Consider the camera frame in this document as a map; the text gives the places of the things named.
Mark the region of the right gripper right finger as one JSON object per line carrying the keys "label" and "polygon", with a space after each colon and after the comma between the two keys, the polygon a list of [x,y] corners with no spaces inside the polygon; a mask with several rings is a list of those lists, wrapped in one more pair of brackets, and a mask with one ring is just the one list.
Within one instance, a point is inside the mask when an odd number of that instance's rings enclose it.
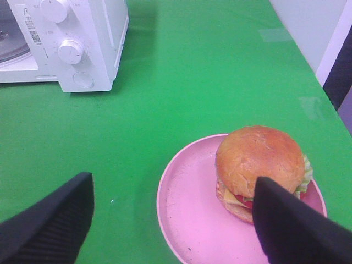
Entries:
{"label": "right gripper right finger", "polygon": [[254,226],[269,263],[351,263],[351,231],[268,177],[259,177]]}

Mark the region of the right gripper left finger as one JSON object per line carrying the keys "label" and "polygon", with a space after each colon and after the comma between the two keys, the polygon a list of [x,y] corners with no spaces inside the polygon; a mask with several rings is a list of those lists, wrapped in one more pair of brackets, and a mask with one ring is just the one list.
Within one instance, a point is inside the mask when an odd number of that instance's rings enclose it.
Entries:
{"label": "right gripper left finger", "polygon": [[93,175],[79,173],[1,223],[1,263],[74,263],[94,208]]}

